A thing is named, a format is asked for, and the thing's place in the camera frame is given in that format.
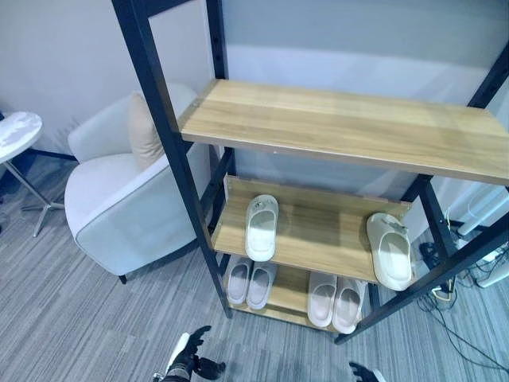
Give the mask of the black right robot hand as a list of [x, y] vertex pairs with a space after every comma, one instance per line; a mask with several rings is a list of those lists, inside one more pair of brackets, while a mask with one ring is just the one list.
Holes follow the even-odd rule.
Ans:
[[359, 382], [386, 382], [387, 380], [383, 376], [383, 374], [377, 369], [369, 369], [361, 364], [358, 364], [353, 361], [349, 361], [348, 365], [350, 366], [353, 375], [356, 377], [356, 380]]

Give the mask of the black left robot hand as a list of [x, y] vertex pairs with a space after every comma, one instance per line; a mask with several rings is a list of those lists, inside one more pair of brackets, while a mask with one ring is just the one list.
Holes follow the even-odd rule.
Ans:
[[170, 363], [162, 381], [190, 381], [193, 373], [206, 380], [218, 380], [224, 374], [225, 362], [217, 363], [197, 355], [198, 347], [204, 343], [202, 336], [211, 328], [205, 325], [190, 335], [185, 347]]

